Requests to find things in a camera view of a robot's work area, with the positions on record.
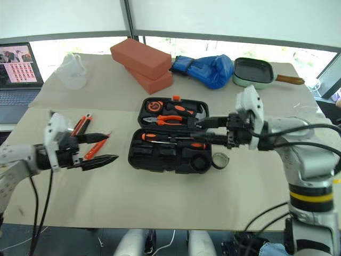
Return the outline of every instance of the brick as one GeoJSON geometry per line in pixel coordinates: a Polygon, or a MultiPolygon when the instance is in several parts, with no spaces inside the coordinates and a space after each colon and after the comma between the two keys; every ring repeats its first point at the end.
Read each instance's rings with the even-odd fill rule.
{"type": "Polygon", "coordinates": [[[173,83],[172,73],[169,71],[166,71],[157,80],[151,80],[132,69],[127,67],[126,69],[149,94],[153,94],[164,88],[170,87],[173,83]]]}
{"type": "Polygon", "coordinates": [[[110,48],[112,58],[126,68],[156,80],[172,66],[171,55],[128,38],[110,48]]]}

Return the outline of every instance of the wooden pan handle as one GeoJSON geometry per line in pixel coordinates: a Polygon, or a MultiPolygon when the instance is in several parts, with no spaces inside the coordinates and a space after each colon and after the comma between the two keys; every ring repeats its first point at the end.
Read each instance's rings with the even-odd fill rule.
{"type": "Polygon", "coordinates": [[[276,81],[287,82],[289,84],[304,84],[304,79],[294,76],[277,75],[276,81]]]}

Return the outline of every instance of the yellow stripe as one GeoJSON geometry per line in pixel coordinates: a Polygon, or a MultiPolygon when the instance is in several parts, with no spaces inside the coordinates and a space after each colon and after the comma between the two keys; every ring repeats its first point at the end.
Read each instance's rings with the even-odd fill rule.
{"type": "Polygon", "coordinates": [[[294,192],[290,192],[290,196],[298,200],[306,201],[310,203],[323,203],[323,202],[332,200],[332,194],[324,195],[324,196],[303,196],[294,192]]]}

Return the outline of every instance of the laptop keyboard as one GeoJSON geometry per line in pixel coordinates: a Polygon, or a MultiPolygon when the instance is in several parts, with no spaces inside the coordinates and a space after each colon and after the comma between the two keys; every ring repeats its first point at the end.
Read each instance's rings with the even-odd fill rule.
{"type": "Polygon", "coordinates": [[[29,105],[39,90],[0,91],[0,106],[29,105]]]}

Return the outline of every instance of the beige tabletop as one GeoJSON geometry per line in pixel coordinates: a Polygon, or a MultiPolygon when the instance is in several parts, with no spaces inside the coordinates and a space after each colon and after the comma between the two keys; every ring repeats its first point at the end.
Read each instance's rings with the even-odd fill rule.
{"type": "MultiPolygon", "coordinates": [[[[107,55],[82,55],[88,61],[91,79],[78,91],[66,90],[55,75],[45,83],[6,141],[10,145],[43,142],[48,123],[48,109],[69,117],[74,123],[85,113],[93,114],[89,132],[112,131],[112,137],[101,154],[117,154],[113,163],[91,171],[62,170],[55,174],[46,225],[94,228],[169,228],[169,229],[243,229],[246,223],[267,207],[289,198],[280,157],[275,152],[250,151],[247,147],[227,150],[213,146],[213,152],[224,152],[230,163],[223,170],[211,168],[205,174],[154,173],[136,170],[128,163],[133,133],[139,129],[138,111],[149,95],[124,67],[107,55]]],[[[290,64],[275,63],[275,71],[296,75],[290,64]]],[[[173,86],[153,94],[203,100],[211,115],[234,111],[236,94],[241,87],[229,82],[212,91],[204,85],[174,76],[173,86]]],[[[317,105],[305,86],[276,84],[259,91],[267,116],[300,116],[312,123],[329,122],[316,115],[317,105]]],[[[339,136],[326,129],[317,130],[320,139],[340,148],[339,136]]],[[[80,153],[90,149],[82,145],[80,153]]],[[[49,171],[35,177],[40,209],[43,208],[49,171]]],[[[341,186],[335,186],[336,206],[341,209],[341,186]]],[[[252,229],[287,209],[283,207],[261,218],[252,229]]],[[[5,222],[32,224],[34,194],[28,180],[14,191],[5,211],[5,222]]],[[[283,230],[284,222],[270,230],[283,230]]]]}

